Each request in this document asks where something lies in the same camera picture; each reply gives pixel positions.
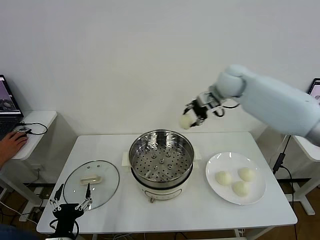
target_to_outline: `stainless steel steamer basket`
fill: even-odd
[[[132,174],[152,189],[169,189],[182,184],[190,175],[194,149],[184,136],[169,130],[142,134],[130,147]]]

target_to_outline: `steamed bun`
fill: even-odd
[[[215,180],[222,186],[230,185],[232,182],[231,174],[228,171],[219,171],[214,177]]]
[[[246,182],[251,182],[256,177],[256,171],[248,167],[243,167],[238,170],[239,177]]]
[[[189,129],[191,128],[191,125],[194,123],[191,116],[189,114],[183,114],[179,119],[179,125],[183,129]]]
[[[239,197],[245,197],[250,192],[250,188],[249,188],[248,183],[246,183],[244,181],[237,181],[234,184],[232,184],[232,190]]]

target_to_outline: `glass lid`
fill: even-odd
[[[96,209],[112,198],[119,179],[119,172],[112,163],[104,160],[89,161],[74,170],[65,181],[64,200],[67,203],[81,204],[90,183],[92,204],[89,210]]]

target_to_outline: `white cooker base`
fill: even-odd
[[[189,178],[190,176],[181,185],[168,190],[155,190],[152,188],[148,188],[140,184],[139,182],[137,182],[137,184],[139,185],[139,188],[141,189],[143,194],[149,199],[149,202],[153,203],[155,200],[169,200],[179,196],[183,191],[186,190]]]

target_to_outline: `white plate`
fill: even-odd
[[[250,193],[245,197],[240,197],[232,190],[232,184],[228,186],[220,185],[215,175],[220,171],[229,171],[232,176],[232,183],[242,181],[238,175],[241,168],[251,168],[256,171],[253,181],[247,182],[250,186]],[[265,194],[266,179],[262,171],[253,160],[235,152],[221,152],[214,155],[206,164],[205,175],[211,188],[223,199],[239,205],[248,205],[258,202]]]

